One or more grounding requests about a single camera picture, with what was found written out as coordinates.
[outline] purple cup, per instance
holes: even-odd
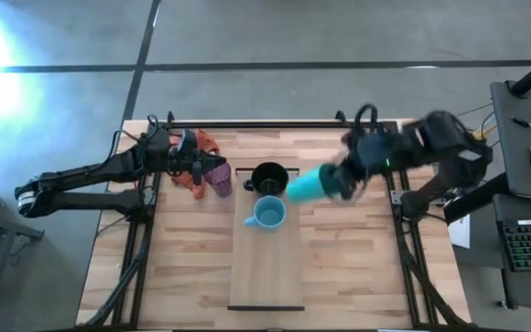
[[[226,162],[212,171],[204,174],[204,178],[210,184],[212,189],[217,192],[220,197],[229,196],[232,193],[232,185],[230,184],[230,165]]]

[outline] wooden table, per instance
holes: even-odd
[[[128,121],[130,133],[146,121]],[[305,172],[337,154],[345,129],[209,129],[230,166],[275,161]],[[121,136],[118,151],[133,145]],[[413,189],[432,177],[431,167],[409,172]],[[233,175],[233,186],[236,180]],[[111,184],[121,191],[132,184]],[[432,213],[441,214],[439,209]],[[235,312],[230,303],[234,193],[219,198],[210,187],[202,200],[165,174],[148,258],[139,328],[403,328],[410,327],[407,296],[384,179],[374,177],[351,207],[322,200],[300,207],[304,312]],[[100,227],[121,216],[102,213]],[[77,322],[87,321],[120,275],[128,225],[102,233],[93,249]],[[446,225],[426,218],[420,232],[431,281],[454,311],[470,321]],[[131,289],[124,317],[130,313]],[[419,309],[423,301],[416,284]]]

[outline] light blue mug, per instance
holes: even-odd
[[[245,226],[258,226],[267,231],[275,231],[282,227],[286,220],[284,201],[274,196],[265,196],[257,200],[254,215],[245,220]]]

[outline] black mug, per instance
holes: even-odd
[[[264,162],[254,169],[251,180],[245,181],[243,188],[256,191],[262,196],[276,196],[284,192],[288,179],[288,172],[282,165]]]

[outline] orange cloth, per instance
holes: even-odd
[[[195,138],[198,142],[198,148],[204,152],[214,152],[219,153],[217,141],[212,138],[209,134],[205,133],[202,129],[195,129]],[[176,145],[180,142],[179,136],[170,136],[170,143]],[[175,184],[181,184],[186,188],[192,190],[192,194],[195,199],[201,199],[204,197],[204,192],[206,191],[207,182],[202,177],[202,183],[200,185],[195,185],[192,179],[192,174],[189,172],[183,172],[180,176],[172,176],[171,180]]]

